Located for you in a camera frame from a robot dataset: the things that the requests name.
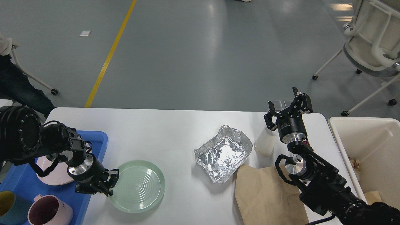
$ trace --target white bin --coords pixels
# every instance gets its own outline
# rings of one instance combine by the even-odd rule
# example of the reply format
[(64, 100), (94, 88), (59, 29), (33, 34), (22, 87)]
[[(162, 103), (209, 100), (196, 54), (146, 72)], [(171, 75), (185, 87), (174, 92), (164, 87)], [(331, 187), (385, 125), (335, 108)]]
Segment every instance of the white bin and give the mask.
[[(400, 209), (400, 122), (370, 117), (332, 117), (329, 127), (358, 196), (379, 191), (382, 201)], [(360, 181), (347, 156), (360, 160)]]

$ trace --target blue tray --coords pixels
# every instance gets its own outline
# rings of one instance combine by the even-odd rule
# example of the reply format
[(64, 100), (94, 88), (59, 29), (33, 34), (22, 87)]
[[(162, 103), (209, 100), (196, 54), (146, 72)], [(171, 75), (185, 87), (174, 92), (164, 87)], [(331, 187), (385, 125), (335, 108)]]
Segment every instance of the blue tray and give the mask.
[[(92, 142), (92, 153), (102, 162), (107, 149), (107, 135), (101, 131), (78, 131), (78, 133), (84, 140)], [(29, 164), (24, 164), (11, 167), (3, 183), (0, 184), (0, 191), (12, 191), (25, 199), (31, 200), (32, 203), (33, 198), (38, 194), (57, 196), (74, 210), (70, 225), (81, 225), (91, 195), (75, 193), (75, 184), (76, 182), (60, 186), (44, 184)], [(23, 225), (29, 225), (28, 218)]]

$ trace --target person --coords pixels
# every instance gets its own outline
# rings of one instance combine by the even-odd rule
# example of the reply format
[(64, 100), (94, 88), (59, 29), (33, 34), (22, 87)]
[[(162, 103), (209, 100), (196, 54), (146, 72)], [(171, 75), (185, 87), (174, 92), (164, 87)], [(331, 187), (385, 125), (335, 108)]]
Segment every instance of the person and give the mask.
[(18, 44), (0, 33), (0, 92), (48, 117), (55, 108), (43, 91), (34, 88), (28, 77), (11, 62), (12, 45)]

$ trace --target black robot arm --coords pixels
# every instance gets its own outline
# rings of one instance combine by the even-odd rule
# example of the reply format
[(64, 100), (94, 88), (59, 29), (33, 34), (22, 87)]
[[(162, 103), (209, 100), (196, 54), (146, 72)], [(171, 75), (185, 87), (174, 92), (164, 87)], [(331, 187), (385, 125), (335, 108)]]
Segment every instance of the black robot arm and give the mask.
[[(40, 176), (47, 176), (59, 162), (68, 165), (68, 175), (76, 184), (77, 193), (112, 195), (119, 170), (107, 170), (89, 153), (88, 144), (75, 128), (57, 121), (43, 126), (36, 112), (24, 106), (0, 108), (0, 161), (15, 166), (29, 163)], [(44, 171), (35, 163), (46, 156), (53, 161)]]
[[(275, 165), (279, 176), (288, 184), (297, 186), (301, 194), (300, 200), (312, 211), (325, 215), (332, 214), (329, 219), (338, 217), (346, 225), (361, 224), (400, 224), (400, 212), (385, 203), (368, 205), (352, 192), (338, 172), (339, 170), (327, 160), (320, 157), (309, 146), (307, 132), (302, 114), (311, 113), (309, 96), (293, 88), (295, 98), (291, 105), (276, 112), (274, 104), (269, 102), (270, 110), (264, 119), (270, 130), (278, 130), (281, 141), (287, 144), (292, 155), (279, 155)], [(285, 160), (285, 168), (289, 172), (286, 178), (279, 167)], [(310, 224), (327, 221), (323, 219)]]

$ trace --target gray floor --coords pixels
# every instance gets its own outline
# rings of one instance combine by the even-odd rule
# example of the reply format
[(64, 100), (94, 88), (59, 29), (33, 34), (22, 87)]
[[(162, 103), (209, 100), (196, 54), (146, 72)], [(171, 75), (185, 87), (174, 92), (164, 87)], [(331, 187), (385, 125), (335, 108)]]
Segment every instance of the gray floor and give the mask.
[[(350, 2), (138, 0), (92, 107), (267, 111), (267, 100), (290, 100), (296, 86), (315, 112), (339, 116), (380, 86), (344, 55), (310, 78), (346, 41), (339, 20), (352, 11), (333, 6)], [(130, 3), (0, 0), (0, 32), (60, 91), (45, 91), (56, 106), (83, 107)], [(400, 120), (400, 105), (387, 106), (398, 91), (400, 83), (352, 116)]]

